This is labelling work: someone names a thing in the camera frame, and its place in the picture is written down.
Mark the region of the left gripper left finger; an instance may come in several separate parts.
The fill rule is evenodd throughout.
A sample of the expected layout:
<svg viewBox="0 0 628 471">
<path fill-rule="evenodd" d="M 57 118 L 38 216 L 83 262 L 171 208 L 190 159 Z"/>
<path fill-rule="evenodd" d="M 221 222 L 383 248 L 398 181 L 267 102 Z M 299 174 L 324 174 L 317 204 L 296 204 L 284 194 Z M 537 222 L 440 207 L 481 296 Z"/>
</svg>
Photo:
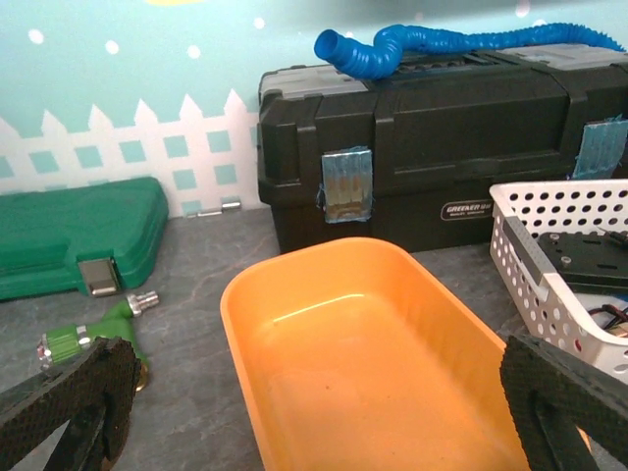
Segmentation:
<svg viewBox="0 0 628 471">
<path fill-rule="evenodd" d="M 141 362 L 131 343 L 84 352 L 1 392 L 1 468 L 13 469 L 61 426 L 46 470 L 109 470 L 121 455 Z"/>
</svg>

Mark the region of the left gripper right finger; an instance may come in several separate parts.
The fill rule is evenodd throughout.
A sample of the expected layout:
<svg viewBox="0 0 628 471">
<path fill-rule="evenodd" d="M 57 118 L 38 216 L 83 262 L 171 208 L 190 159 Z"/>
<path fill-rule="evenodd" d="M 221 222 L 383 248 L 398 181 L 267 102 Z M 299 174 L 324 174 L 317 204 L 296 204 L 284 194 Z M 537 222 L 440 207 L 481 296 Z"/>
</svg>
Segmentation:
<svg viewBox="0 0 628 471">
<path fill-rule="evenodd" d="M 597 470 L 584 438 L 627 463 L 627 385 L 551 343 L 508 338 L 499 374 L 532 470 Z"/>
</svg>

